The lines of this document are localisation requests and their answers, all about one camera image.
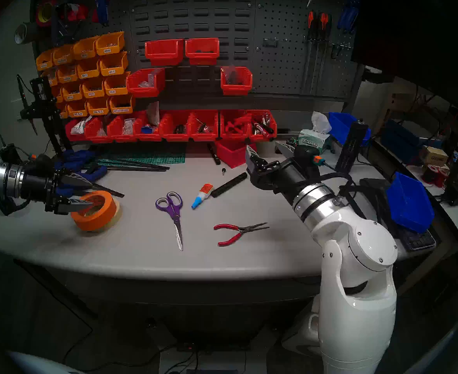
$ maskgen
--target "green cutting mat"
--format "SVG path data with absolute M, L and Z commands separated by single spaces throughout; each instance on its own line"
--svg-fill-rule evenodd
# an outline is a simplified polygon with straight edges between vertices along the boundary
M 96 158 L 99 165 L 129 167 L 131 164 L 120 163 L 116 160 L 125 159 L 153 165 L 183 164 L 185 162 L 186 144 L 144 144 L 120 146 L 101 153 Z

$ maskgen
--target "pegboard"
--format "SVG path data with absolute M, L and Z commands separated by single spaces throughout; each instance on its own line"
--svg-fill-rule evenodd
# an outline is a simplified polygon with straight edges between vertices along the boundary
M 307 0 L 257 0 L 255 59 L 250 68 L 256 92 L 332 98 L 350 95 L 357 64 L 350 61 L 352 49 L 348 48 L 353 46 L 354 36 L 337 29 L 344 1 L 313 0 L 307 7 Z M 314 41 L 308 75 L 303 78 L 310 47 L 305 40 L 310 11 L 332 16 L 329 43 L 343 47 L 336 57 L 339 46 Z M 331 58 L 333 47 L 334 59 Z
M 297 96 L 346 101 L 353 90 L 357 64 L 350 61 L 352 49 L 347 48 L 353 47 L 354 35 L 336 28 L 344 1 L 313 0 L 307 8 L 307 0 L 111 0 L 109 26 L 103 27 L 89 18 L 80 27 L 78 38 L 123 30 L 129 52 L 128 70 L 136 71 L 151 67 L 144 56 L 146 41 L 218 37 L 217 65 L 190 66 L 184 57 L 179 66 L 166 67 L 162 96 L 169 100 L 191 94 L 221 98 L 220 66 L 236 65 L 247 66 L 253 73 L 250 93 L 255 96 L 271 98 L 279 94 L 283 101 L 287 96 L 290 101 Z M 344 47 L 332 59 L 332 45 L 321 43 L 317 47 L 313 43 L 311 60 L 316 62 L 316 69 L 309 69 L 302 88 L 310 10 L 331 14 L 330 43 Z M 281 41 L 275 47 L 268 46 L 274 38 Z

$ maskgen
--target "tissue box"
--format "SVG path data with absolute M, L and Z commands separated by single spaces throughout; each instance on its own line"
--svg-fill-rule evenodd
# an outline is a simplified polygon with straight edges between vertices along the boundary
M 321 134 L 313 130 L 302 130 L 298 135 L 298 145 L 312 146 L 322 153 L 324 148 L 329 144 L 327 140 L 330 134 Z

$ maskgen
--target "scissors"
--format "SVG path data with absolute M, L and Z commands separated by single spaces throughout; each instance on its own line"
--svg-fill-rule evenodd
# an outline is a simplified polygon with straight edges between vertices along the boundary
M 177 205 L 171 199 L 175 197 L 180 203 Z M 167 206 L 161 206 L 161 203 L 166 203 Z M 170 191 L 167 193 L 167 198 L 161 197 L 156 200 L 156 209 L 166 211 L 175 224 L 175 235 L 177 237 L 177 244 L 180 250 L 183 250 L 182 247 L 182 231 L 181 231 L 181 207 L 182 207 L 182 198 L 175 191 Z

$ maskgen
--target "tape roll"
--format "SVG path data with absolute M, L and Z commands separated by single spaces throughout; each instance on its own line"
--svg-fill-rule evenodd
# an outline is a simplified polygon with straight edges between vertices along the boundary
M 80 199 L 93 203 L 93 206 L 71 213 L 71 218 L 82 230 L 92 231 L 105 227 L 117 216 L 118 207 L 112 195 L 107 191 L 97 190 Z

